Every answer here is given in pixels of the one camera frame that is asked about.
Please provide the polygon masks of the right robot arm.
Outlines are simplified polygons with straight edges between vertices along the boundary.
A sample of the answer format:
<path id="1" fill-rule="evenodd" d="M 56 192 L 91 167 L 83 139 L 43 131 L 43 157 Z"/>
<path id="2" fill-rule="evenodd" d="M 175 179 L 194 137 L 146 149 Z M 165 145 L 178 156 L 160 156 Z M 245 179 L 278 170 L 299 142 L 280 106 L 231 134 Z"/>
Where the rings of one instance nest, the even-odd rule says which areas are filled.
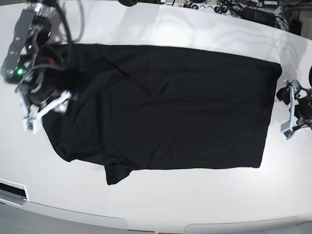
<path id="1" fill-rule="evenodd" d="M 35 96 L 42 89 L 44 71 L 53 69 L 62 71 L 69 66 L 73 50 L 73 40 L 69 26 L 62 10 L 62 0 L 28 0 L 27 8 L 22 10 L 14 29 L 14 38 L 1 67 L 4 81 L 16 84 L 16 94 L 26 113 L 30 107 L 41 107 L 49 99 L 44 94 L 43 100 Z M 56 12 L 64 26 L 67 38 L 67 57 L 61 58 L 59 64 L 48 59 L 39 58 L 40 51 L 49 47 L 48 40 L 52 34 L 50 15 Z"/>

